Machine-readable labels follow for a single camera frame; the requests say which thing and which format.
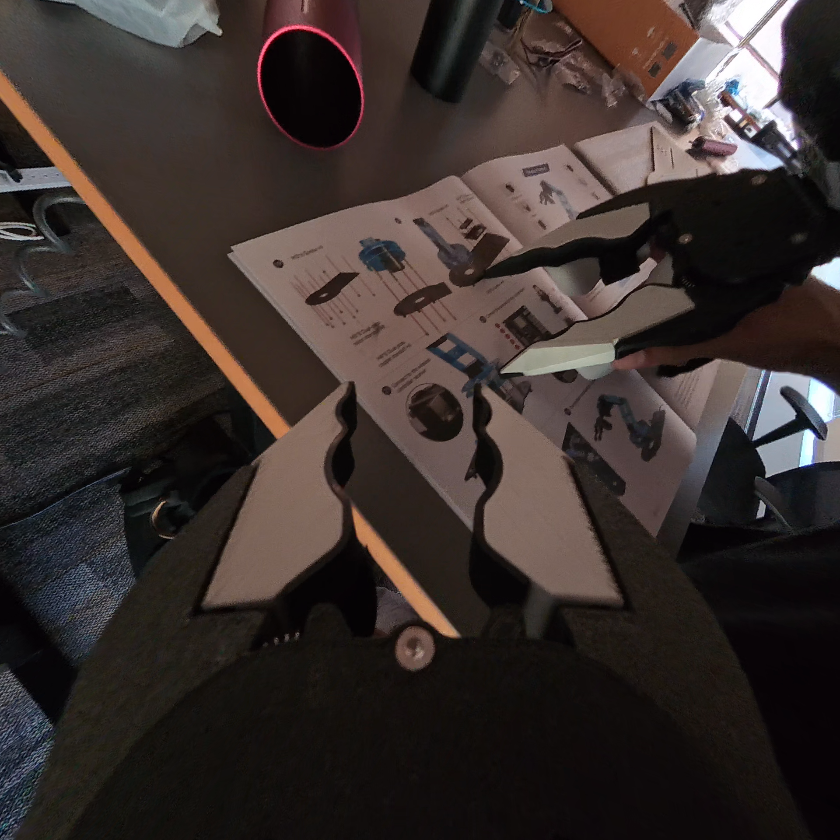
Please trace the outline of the white foam sheet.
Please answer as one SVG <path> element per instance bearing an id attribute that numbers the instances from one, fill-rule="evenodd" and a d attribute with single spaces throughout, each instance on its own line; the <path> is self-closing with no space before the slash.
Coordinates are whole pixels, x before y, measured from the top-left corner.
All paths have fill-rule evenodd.
<path id="1" fill-rule="evenodd" d="M 614 194 L 714 173 L 656 122 L 580 141 L 573 150 Z"/>

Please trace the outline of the white power strip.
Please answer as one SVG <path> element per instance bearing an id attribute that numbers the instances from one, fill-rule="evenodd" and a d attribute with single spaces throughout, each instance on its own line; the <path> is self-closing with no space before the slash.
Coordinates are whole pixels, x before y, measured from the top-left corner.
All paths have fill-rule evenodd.
<path id="1" fill-rule="evenodd" d="M 7 171 L 1 169 L 1 194 L 38 192 L 70 187 L 70 183 L 55 166 L 29 167 Z"/>

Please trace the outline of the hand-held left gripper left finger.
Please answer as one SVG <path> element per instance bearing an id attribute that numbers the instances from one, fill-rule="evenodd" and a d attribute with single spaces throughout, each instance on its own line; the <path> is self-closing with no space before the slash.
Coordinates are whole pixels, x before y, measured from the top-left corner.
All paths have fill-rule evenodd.
<path id="1" fill-rule="evenodd" d="M 345 382 L 256 460 L 202 602 L 205 612 L 265 608 L 319 571 L 354 536 L 354 383 Z"/>

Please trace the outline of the group of small parts bags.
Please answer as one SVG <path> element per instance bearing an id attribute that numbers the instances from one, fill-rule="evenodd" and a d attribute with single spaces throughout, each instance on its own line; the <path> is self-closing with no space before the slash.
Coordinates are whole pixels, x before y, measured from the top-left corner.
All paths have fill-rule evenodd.
<path id="1" fill-rule="evenodd" d="M 527 71 L 536 81 L 556 81 L 586 96 L 599 94 L 608 108 L 624 98 L 644 99 L 627 74 L 597 65 L 585 54 L 584 45 L 581 35 L 563 20 L 544 37 L 529 34 L 523 26 L 498 27 L 486 42 L 479 65 L 507 86 Z"/>

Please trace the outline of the person's dark clothing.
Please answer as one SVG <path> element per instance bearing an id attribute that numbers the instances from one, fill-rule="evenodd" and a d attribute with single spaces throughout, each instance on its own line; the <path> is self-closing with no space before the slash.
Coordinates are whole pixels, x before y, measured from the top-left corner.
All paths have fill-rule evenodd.
<path id="1" fill-rule="evenodd" d="M 839 526 L 692 523 L 678 562 L 749 679 L 814 838 L 839 838 Z"/>

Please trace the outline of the black metal tube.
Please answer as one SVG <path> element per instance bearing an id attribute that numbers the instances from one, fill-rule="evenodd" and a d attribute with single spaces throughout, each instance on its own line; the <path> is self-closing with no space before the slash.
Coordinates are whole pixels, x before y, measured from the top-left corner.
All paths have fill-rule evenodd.
<path id="1" fill-rule="evenodd" d="M 465 95 L 502 1 L 431 1 L 411 75 L 433 97 L 457 103 Z"/>

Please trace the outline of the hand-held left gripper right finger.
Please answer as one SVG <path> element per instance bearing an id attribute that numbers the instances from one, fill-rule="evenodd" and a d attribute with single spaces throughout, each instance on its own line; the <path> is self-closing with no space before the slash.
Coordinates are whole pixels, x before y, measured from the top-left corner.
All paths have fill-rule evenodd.
<path id="1" fill-rule="evenodd" d="M 474 391 L 476 503 L 469 578 L 489 607 L 622 607 L 571 460 L 491 389 Z"/>

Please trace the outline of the orange white cardboard box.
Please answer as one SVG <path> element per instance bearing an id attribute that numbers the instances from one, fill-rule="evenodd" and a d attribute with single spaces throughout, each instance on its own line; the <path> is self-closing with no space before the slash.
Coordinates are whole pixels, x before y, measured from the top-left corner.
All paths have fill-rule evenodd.
<path id="1" fill-rule="evenodd" d="M 714 27 L 663 1 L 557 1 L 554 7 L 644 101 L 705 81 L 734 51 Z"/>

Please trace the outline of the dark green office chair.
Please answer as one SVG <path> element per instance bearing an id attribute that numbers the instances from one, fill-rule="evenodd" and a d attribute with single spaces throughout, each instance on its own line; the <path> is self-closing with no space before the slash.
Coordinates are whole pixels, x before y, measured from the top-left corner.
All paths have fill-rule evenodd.
<path id="1" fill-rule="evenodd" d="M 728 420 L 697 504 L 706 524 L 793 532 L 838 523 L 838 461 L 766 474 L 760 447 L 801 432 L 822 442 L 828 436 L 827 424 L 801 393 L 786 385 L 780 395 L 794 417 L 764 436 L 750 439 Z"/>

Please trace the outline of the white instruction booklet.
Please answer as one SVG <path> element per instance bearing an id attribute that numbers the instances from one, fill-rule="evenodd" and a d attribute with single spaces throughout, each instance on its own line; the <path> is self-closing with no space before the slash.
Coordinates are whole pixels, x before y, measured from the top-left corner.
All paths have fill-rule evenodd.
<path id="1" fill-rule="evenodd" d="M 395 200 L 233 247 L 231 260 L 466 522 L 483 486 L 480 386 L 591 467 L 656 534 L 695 454 L 684 417 L 635 372 L 503 376 L 530 344 L 602 314 L 649 269 L 569 297 L 545 269 L 490 265 L 611 197 L 560 145 L 504 157 Z"/>

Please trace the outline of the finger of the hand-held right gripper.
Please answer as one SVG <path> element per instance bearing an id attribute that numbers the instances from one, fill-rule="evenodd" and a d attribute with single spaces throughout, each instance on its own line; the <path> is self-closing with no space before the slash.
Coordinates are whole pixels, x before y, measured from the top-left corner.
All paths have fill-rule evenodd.
<path id="1" fill-rule="evenodd" d="M 657 256 L 647 203 L 579 217 L 482 273 L 484 279 L 545 269 L 563 294 L 576 298 L 599 281 L 629 278 Z"/>
<path id="2" fill-rule="evenodd" d="M 682 289 L 640 287 L 600 317 L 575 322 L 556 336 L 531 344 L 500 373 L 534 376 L 578 371 L 591 378 L 600 377 L 615 360 L 620 340 L 691 312 L 694 307 Z"/>

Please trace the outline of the red metal tube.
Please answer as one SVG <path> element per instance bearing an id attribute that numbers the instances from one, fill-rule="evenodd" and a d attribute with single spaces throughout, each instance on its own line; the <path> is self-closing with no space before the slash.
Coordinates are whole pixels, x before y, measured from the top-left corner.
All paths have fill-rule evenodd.
<path id="1" fill-rule="evenodd" d="M 257 60 L 259 97 L 290 140 L 314 150 L 345 144 L 364 114 L 355 1 L 268 1 Z"/>

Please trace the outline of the person's right forearm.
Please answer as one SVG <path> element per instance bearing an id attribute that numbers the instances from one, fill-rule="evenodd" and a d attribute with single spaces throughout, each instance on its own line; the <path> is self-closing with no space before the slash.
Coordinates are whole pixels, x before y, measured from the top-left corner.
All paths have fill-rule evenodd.
<path id="1" fill-rule="evenodd" d="M 839 292 L 816 278 L 784 289 L 731 331 L 687 348 L 701 358 L 807 375 L 839 393 Z"/>

